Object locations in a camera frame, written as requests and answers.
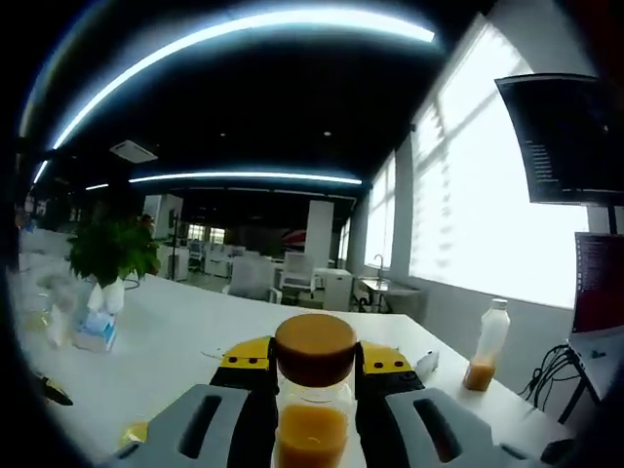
white table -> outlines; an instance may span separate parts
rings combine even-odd
[[[58,265],[42,266],[41,274]],[[39,275],[23,276],[30,284],[22,289],[35,293],[32,282]],[[149,420],[190,386],[210,382],[218,357],[227,349],[273,334],[280,323],[300,312],[148,275],[138,289],[127,292],[109,354],[71,345],[51,350],[42,346],[40,334],[29,335],[25,346],[37,368],[61,384],[74,401],[73,407],[51,405],[67,432],[88,455],[102,458],[118,448],[128,424]],[[466,359],[409,317],[335,315],[351,324],[359,339],[398,347],[412,363],[430,350],[440,351],[440,366],[425,385],[442,389],[488,422],[495,442],[538,456],[549,442],[569,437],[564,426],[497,381],[484,394],[465,390],[461,380]],[[347,466],[363,466],[361,451],[349,456]]]

window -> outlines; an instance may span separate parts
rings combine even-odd
[[[513,125],[494,78],[532,73],[483,24],[417,114],[409,273],[474,291],[572,307],[583,207],[528,201]]]
[[[205,232],[206,232],[205,226],[202,226],[200,224],[188,225],[188,238],[189,239],[197,239],[199,241],[203,241]]]
[[[225,239],[225,229],[219,229],[218,227],[211,227],[211,244],[223,244]]]
[[[349,231],[351,229],[351,219],[347,219],[346,224],[340,231],[340,247],[338,249],[338,258],[340,260],[347,259],[347,253],[349,251]]]
[[[381,169],[372,184],[369,199],[369,220],[365,264],[381,267],[378,254],[383,255],[383,267],[390,266],[392,236],[394,233],[394,192],[396,180],[394,153]]]

plastic bottle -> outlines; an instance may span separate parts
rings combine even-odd
[[[305,314],[275,333],[280,382],[278,468],[336,468],[355,400],[348,384],[355,357],[351,327],[330,315]]]
[[[496,372],[496,361],[505,344],[509,330],[507,301],[493,299],[489,310],[481,318],[481,336],[477,352],[470,360],[464,376],[464,386],[469,390],[485,392]]]

black ceiling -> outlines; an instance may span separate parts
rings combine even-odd
[[[69,117],[129,64],[215,16],[225,20],[311,2],[107,3],[78,23],[79,33],[55,59],[28,129],[39,146],[49,147]],[[40,186],[64,180],[80,189],[129,176],[223,169],[353,176],[369,183],[408,134],[413,112],[465,28],[492,3],[346,4],[421,24],[436,32],[433,45],[308,27],[246,31],[188,48],[109,96],[67,140]],[[158,161],[132,165],[108,151],[126,139]],[[142,188],[188,183],[198,184]],[[351,189],[348,195],[359,193]]]

